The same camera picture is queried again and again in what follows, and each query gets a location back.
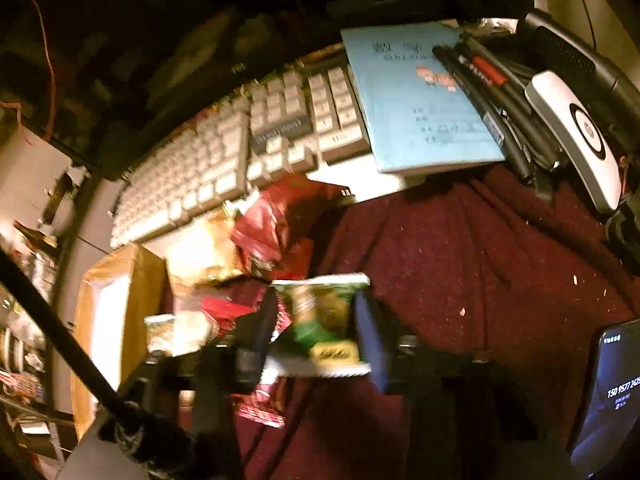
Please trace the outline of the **green snack packet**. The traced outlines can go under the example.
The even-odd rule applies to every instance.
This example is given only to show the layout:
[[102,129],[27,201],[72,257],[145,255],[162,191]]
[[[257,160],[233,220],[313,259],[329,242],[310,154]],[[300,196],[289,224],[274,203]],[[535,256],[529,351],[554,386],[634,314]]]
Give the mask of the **green snack packet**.
[[363,273],[330,274],[270,285],[283,309],[262,378],[347,378],[370,373],[360,350],[356,300],[370,286]]
[[176,317],[173,314],[158,314],[144,318],[146,348],[149,353],[159,351],[166,356],[174,355],[175,322]]

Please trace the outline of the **red snack bag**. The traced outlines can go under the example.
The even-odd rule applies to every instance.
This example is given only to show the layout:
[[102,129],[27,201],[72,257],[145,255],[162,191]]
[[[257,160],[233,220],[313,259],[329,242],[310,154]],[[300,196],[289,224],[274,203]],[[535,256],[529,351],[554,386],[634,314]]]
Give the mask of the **red snack bag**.
[[306,278],[314,251],[311,228],[349,195],[345,185],[302,174],[286,174],[271,183],[231,234],[244,273],[267,282]]

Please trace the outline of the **tan yellow snack bag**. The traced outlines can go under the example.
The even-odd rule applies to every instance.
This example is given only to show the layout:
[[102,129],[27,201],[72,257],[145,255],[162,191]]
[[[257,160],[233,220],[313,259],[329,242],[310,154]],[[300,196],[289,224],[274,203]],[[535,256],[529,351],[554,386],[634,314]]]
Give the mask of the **tan yellow snack bag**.
[[218,286],[243,275],[232,242],[236,211],[219,208],[183,231],[167,253],[171,283],[182,288]]

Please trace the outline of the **cardboard tray box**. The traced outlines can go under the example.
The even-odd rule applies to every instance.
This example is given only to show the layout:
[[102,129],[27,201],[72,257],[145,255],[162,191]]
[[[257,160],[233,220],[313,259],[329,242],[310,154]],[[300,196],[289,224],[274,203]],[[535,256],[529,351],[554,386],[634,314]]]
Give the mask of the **cardboard tray box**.
[[82,277],[73,335],[117,389],[148,354],[144,319],[170,307],[165,260],[137,244],[122,246]]

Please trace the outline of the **dark red table cloth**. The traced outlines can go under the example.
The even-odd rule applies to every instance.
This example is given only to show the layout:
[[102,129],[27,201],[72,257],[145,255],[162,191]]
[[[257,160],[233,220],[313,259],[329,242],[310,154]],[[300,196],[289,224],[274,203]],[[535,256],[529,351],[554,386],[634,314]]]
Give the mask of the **dark red table cloth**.
[[551,203],[505,166],[328,211],[314,274],[367,274],[424,344],[470,356],[411,420],[366,378],[290,380],[286,423],[239,419],[250,479],[568,478],[593,336],[639,313],[639,281],[582,196]]

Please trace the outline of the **light blue notebook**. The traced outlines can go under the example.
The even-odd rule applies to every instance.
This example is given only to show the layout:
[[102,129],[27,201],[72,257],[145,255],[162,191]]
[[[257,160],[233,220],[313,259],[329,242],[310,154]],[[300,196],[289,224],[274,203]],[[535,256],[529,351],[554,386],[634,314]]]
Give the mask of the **light blue notebook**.
[[494,136],[432,52],[459,31],[439,22],[341,31],[376,169],[413,176],[502,162]]

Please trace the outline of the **white mechanical keyboard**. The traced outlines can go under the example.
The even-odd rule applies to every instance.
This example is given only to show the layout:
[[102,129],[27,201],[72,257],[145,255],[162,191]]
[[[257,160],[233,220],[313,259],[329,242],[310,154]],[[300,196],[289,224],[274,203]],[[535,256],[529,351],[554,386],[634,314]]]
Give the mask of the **white mechanical keyboard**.
[[370,151],[345,60],[281,70],[202,110],[128,170],[111,246],[150,240],[282,174]]

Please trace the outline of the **smartphone with lit screen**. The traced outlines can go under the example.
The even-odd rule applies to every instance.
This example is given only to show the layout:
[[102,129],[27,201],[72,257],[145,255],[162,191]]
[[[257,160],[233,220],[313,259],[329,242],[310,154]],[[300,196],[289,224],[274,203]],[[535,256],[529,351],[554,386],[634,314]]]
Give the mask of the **smartphone with lit screen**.
[[639,419],[639,321],[605,327],[590,356],[584,402],[570,440],[577,477],[612,462]]

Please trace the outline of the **black red pens bundle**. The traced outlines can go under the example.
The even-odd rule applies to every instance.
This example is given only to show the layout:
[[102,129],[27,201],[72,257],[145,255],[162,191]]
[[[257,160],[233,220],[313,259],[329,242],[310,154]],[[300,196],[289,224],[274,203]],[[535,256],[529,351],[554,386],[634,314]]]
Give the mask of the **black red pens bundle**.
[[567,158],[526,101],[524,82],[467,34],[455,46],[436,46],[432,53],[471,102],[518,180],[551,204],[551,176],[567,164]]

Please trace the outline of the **white round device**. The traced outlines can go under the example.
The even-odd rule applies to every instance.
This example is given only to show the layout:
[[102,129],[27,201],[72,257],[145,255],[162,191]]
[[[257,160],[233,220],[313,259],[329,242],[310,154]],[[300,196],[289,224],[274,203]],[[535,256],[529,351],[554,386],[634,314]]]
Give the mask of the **white round device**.
[[620,170],[578,96],[551,70],[533,76],[525,96],[567,154],[597,211],[612,214],[622,195]]

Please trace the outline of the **black microphone device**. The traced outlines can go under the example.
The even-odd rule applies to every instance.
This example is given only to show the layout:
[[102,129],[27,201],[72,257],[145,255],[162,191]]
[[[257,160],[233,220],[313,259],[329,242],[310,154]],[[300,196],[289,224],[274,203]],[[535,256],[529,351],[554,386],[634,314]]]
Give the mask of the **black microphone device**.
[[617,65],[539,9],[518,20],[516,36],[573,90],[622,153],[639,153],[640,93]]

